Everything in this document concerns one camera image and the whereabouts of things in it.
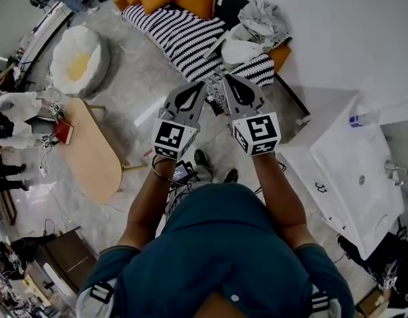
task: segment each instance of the white sink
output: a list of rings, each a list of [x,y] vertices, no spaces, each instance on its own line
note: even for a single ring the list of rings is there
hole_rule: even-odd
[[[326,222],[367,259],[404,211],[401,188],[384,169],[391,159],[379,125],[348,124],[356,97],[312,115],[289,143],[280,146]]]

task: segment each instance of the metal leg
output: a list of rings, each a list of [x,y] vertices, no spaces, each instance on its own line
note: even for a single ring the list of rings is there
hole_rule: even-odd
[[[128,167],[124,167],[124,168],[123,168],[123,173],[129,172],[129,171],[139,170],[139,169],[145,168],[145,167],[148,167],[148,165],[144,164],[144,165],[139,165],[139,166],[128,166]]]
[[[88,105],[90,109],[104,109],[105,110],[105,106],[104,105]]]

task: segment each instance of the tile floor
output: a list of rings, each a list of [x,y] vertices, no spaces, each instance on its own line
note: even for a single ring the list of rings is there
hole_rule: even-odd
[[[98,91],[87,98],[88,102],[106,106],[107,110],[98,111],[97,115],[101,117],[101,124],[117,137],[119,147],[131,164],[144,160],[149,162],[149,157],[144,159],[142,156],[150,149],[150,130],[158,108],[167,94],[184,81],[151,41],[122,22],[112,1],[100,4],[95,15],[76,17],[72,22],[72,25],[80,24],[100,32],[107,39],[111,53],[109,72]],[[52,49],[63,30],[50,42],[33,69],[31,79],[36,85],[31,90],[43,89]],[[264,91],[278,112],[283,140],[287,142],[299,130],[295,120],[303,114],[279,85],[267,87]],[[67,101],[67,97],[59,100],[60,96],[55,91],[48,91],[44,96],[50,101]],[[149,113],[149,117],[141,117],[144,113]],[[238,182],[256,189],[259,185],[252,161],[230,136],[226,117],[215,117],[210,106],[205,104],[200,123],[202,131],[185,155],[185,160],[192,157],[195,148],[202,148],[216,166],[217,180],[235,166],[240,173]],[[28,164],[21,177],[29,179],[32,184],[28,192],[11,191],[18,215],[17,232],[13,231],[10,238],[41,235],[45,219],[49,218],[54,222],[56,231],[65,232],[81,226],[79,234],[95,252],[117,242],[125,228],[130,204],[148,173],[147,169],[143,169],[125,174],[121,186],[123,192],[116,193],[108,204],[100,204],[82,194],[58,149],[47,155],[38,148],[5,152],[3,159],[6,164]],[[38,171],[40,161],[48,172],[46,178]],[[336,244],[336,233],[323,223],[315,202],[291,168],[285,174],[305,206],[311,232],[333,260],[339,259],[342,250]],[[52,223],[47,222],[46,229],[52,231]],[[343,258],[337,266],[350,284],[356,301],[373,287],[369,275],[352,261]]]

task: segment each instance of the chrome faucet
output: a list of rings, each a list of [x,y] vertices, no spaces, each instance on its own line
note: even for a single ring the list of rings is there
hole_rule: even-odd
[[[408,180],[408,169],[406,167],[402,167],[402,166],[398,166],[395,162],[392,162],[391,160],[387,160],[385,162],[385,171],[388,173],[388,178],[392,179],[393,181],[395,181],[395,186],[402,186],[404,185],[407,180]],[[394,179],[394,171],[397,170],[403,170],[405,172],[405,177],[403,179],[398,179],[395,180]]]

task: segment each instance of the sofa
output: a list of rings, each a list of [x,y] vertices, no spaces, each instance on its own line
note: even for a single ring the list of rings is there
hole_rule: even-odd
[[[238,13],[248,1],[166,1],[159,8],[155,8],[155,5],[150,8],[148,0],[114,0],[123,20],[144,33],[185,80],[205,80],[206,83],[220,81],[227,73],[220,46],[208,57],[204,58],[203,55],[227,30],[239,23]],[[273,84],[275,73],[291,52],[287,45],[290,40],[286,38],[267,54],[251,59],[230,73],[249,79],[260,87]],[[217,115],[226,111],[227,106],[221,88],[216,87],[215,90],[210,93],[207,89],[206,101]]]

